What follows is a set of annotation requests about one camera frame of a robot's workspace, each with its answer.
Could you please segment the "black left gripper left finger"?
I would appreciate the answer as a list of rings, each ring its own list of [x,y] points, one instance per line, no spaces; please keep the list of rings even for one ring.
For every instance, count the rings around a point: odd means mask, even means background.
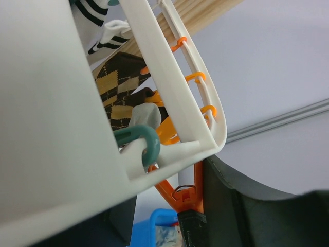
[[[136,200],[130,198],[34,246],[128,246]]]

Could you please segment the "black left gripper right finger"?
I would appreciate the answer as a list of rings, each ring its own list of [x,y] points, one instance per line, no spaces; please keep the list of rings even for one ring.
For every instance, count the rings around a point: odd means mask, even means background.
[[[217,156],[203,165],[211,246],[328,246],[328,191],[283,192]]]

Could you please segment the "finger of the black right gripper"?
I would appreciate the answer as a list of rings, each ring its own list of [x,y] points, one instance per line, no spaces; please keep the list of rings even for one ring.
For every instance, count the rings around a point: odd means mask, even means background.
[[[179,212],[177,217],[185,246],[208,246],[207,220],[203,213],[189,209]]]

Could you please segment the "dark orange clothes peg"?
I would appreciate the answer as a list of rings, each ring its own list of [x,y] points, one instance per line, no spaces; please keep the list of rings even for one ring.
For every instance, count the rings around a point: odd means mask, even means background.
[[[177,213],[190,209],[204,213],[202,161],[194,164],[194,185],[183,185],[174,189],[167,180],[163,180],[156,184],[155,188]]]

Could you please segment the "white round clip hanger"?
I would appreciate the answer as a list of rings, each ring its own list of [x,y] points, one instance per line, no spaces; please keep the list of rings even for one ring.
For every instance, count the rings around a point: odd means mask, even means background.
[[[218,153],[227,127],[191,38],[182,51],[209,126],[147,1],[122,1],[133,35],[180,138],[159,168],[121,154],[68,1],[1,1],[1,246],[29,246],[89,219]]]

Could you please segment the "brown argyle sock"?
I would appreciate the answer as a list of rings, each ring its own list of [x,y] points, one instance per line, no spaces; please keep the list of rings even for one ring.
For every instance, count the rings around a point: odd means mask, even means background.
[[[95,78],[113,131],[128,127],[132,109],[155,94],[148,87],[135,91],[151,76],[140,73],[144,67],[146,63],[142,57],[119,52],[105,62]]]

